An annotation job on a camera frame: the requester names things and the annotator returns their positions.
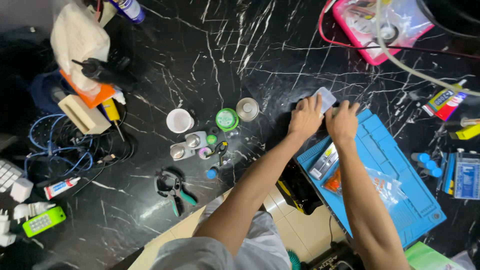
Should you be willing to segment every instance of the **hand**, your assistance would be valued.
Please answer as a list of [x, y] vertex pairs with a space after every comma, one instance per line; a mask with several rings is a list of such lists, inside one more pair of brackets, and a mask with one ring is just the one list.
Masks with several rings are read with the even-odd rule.
[[288, 135], [296, 135], [302, 142], [317, 132], [322, 124], [324, 115], [322, 108], [322, 95], [302, 99], [295, 110], [292, 111], [292, 120], [288, 126]]
[[343, 145], [352, 142], [357, 134], [359, 126], [358, 119], [355, 116], [360, 104], [355, 102], [349, 108], [348, 100], [342, 101], [338, 113], [333, 116], [333, 109], [329, 108], [325, 112], [327, 121], [327, 131], [332, 137], [336, 147], [342, 148]]

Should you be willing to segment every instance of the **lime green phone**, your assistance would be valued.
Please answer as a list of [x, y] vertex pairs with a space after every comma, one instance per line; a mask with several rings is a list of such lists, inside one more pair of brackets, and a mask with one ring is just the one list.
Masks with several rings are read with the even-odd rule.
[[49, 209], [40, 215], [23, 223], [23, 228], [28, 237], [37, 235], [58, 223], [64, 221], [67, 217], [60, 206]]

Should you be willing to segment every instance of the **white tile floor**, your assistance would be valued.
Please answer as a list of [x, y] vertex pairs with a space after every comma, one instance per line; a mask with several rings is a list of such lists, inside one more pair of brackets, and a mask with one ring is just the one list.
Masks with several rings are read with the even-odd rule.
[[[264, 205], [272, 214], [283, 244], [287, 249], [295, 251], [300, 260], [309, 262], [330, 248], [330, 229], [328, 228], [330, 213], [325, 206], [318, 207], [311, 215], [307, 216], [288, 205], [277, 187], [272, 188]], [[157, 251], [164, 243], [173, 239], [191, 237], [203, 210], [204, 208], [199, 209], [146, 244], [145, 249], [129, 270], [149, 269]], [[335, 220], [332, 220], [332, 232], [334, 241], [341, 241], [345, 238]]]

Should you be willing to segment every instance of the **white cup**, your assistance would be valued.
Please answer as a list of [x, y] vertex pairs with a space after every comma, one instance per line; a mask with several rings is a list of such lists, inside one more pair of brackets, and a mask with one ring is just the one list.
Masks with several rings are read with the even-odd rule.
[[184, 109], [174, 109], [167, 115], [167, 127], [175, 133], [184, 133], [194, 124], [195, 121]]

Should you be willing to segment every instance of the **plastic bag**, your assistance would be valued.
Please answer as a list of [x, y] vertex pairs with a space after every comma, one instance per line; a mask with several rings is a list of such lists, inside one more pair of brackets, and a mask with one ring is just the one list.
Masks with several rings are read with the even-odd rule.
[[53, 19], [50, 43], [58, 65], [81, 94], [94, 100], [100, 84], [85, 77], [82, 67], [72, 59], [82, 62], [92, 57], [107, 61], [110, 37], [86, 7], [74, 0], [55, 0]]
[[[372, 183], [377, 189], [378, 195], [384, 202], [385, 207], [390, 211], [398, 202], [407, 198], [405, 193], [400, 189], [401, 182], [392, 177], [374, 169], [365, 167]], [[330, 177], [322, 185], [328, 191], [342, 196], [340, 168], [337, 168], [332, 177]]]
[[[415, 41], [433, 24], [418, 8], [416, 0], [382, 0], [376, 14], [376, 0], [340, 0], [334, 6], [334, 17], [357, 47], [378, 46], [376, 20], [387, 45], [413, 47]], [[389, 49], [391, 54], [399, 49]], [[382, 49], [359, 51], [368, 63], [378, 65], [387, 59]]]

